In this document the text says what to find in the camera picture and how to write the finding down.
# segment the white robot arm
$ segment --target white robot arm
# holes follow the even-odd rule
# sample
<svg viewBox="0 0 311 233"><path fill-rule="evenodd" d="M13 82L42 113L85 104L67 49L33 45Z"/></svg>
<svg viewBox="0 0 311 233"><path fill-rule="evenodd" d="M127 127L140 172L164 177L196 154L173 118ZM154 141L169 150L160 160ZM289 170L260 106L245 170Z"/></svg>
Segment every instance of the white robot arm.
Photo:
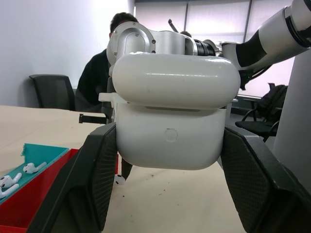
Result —
<svg viewBox="0 0 311 233"><path fill-rule="evenodd" d="M114 93L99 100L112 102L121 156L144 167L213 164L225 128L220 108L243 88L245 76L309 49L310 9L311 0L294 0L243 44L201 42L135 22L118 26L107 47L108 92Z"/></svg>

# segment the teal tray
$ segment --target teal tray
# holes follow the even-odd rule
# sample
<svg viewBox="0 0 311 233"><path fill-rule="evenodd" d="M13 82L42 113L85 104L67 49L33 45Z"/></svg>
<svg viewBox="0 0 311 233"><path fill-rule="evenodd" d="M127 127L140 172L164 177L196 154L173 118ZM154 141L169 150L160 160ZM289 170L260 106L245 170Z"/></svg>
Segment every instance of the teal tray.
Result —
<svg viewBox="0 0 311 233"><path fill-rule="evenodd" d="M22 174L22 177L18 181L19 188L15 190L17 192L20 190L25 184L31 181L34 177L38 176L42 173L46 168L52 165L56 160L58 160L61 156L69 151L69 148L64 147L52 147L52 146L44 146L44 145L37 145L37 144L24 144L24 149L21 156L24 156L24 163L15 168L14 170L10 171L5 175L11 176L13 179L18 173ZM46 162L47 164L38 172L33 174L27 174L23 171L23 168L28 163L34 163L35 166L38 166ZM10 194L9 196L0 199L0 205L10 198L15 192Z"/></svg>

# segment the white earbud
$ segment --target white earbud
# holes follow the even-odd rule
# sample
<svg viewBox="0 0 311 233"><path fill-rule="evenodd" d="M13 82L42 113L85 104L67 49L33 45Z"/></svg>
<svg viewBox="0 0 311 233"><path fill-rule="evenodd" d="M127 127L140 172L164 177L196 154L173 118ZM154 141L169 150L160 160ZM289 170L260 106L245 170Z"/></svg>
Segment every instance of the white earbud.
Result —
<svg viewBox="0 0 311 233"><path fill-rule="evenodd" d="M114 185L125 184L125 178L122 175L115 175L115 180L114 180L113 184Z"/></svg>
<svg viewBox="0 0 311 233"><path fill-rule="evenodd" d="M0 188L9 188L12 187L14 184L16 184L19 179L21 178L21 173L18 173L14 179L12 179L10 176L3 176L0 179Z"/></svg>
<svg viewBox="0 0 311 233"><path fill-rule="evenodd" d="M28 173L28 174L33 174L33 173L38 172L39 170L41 170L46 164L47 164L46 162L43 162L39 166L35 167L35 165L33 163L28 163L23 168L23 171L25 173Z"/></svg>
<svg viewBox="0 0 311 233"><path fill-rule="evenodd" d="M10 195L11 193L13 193L15 190L17 190L19 187L19 184L15 184L12 187L8 188L7 190L5 190L4 192L2 192L1 188L0 188L0 199L5 198L6 196Z"/></svg>

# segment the floor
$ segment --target floor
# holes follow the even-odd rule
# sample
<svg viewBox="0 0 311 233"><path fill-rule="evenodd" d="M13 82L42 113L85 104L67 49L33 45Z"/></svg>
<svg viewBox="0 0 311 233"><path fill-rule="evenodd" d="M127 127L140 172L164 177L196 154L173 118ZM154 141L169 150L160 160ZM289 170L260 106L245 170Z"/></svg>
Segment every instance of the floor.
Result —
<svg viewBox="0 0 311 233"><path fill-rule="evenodd" d="M237 115L237 114L231 114L230 115L230 121L229 124L230 125L235 125L236 121L241 121L243 118L243 116L241 115ZM252 117L248 117L246 120L253 120ZM274 146L274 142L275 142L276 137L269 137L268 140L266 141L266 145L269 148L269 150L273 151L273 146Z"/></svg>

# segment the person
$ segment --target person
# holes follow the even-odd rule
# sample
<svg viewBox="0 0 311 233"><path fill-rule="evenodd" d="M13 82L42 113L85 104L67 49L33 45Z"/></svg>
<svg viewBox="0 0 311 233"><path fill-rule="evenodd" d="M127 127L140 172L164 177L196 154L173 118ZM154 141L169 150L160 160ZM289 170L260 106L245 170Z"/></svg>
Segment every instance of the person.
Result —
<svg viewBox="0 0 311 233"><path fill-rule="evenodd" d="M180 34L192 37L191 34L189 32L187 32L187 31L182 31Z"/></svg>
<svg viewBox="0 0 311 233"><path fill-rule="evenodd" d="M110 34L122 23L138 22L129 13L116 14L110 23ZM76 111L100 113L102 103L98 101L98 95L107 92L107 81L109 78L109 67L106 50L92 57L87 63L80 77L75 94Z"/></svg>

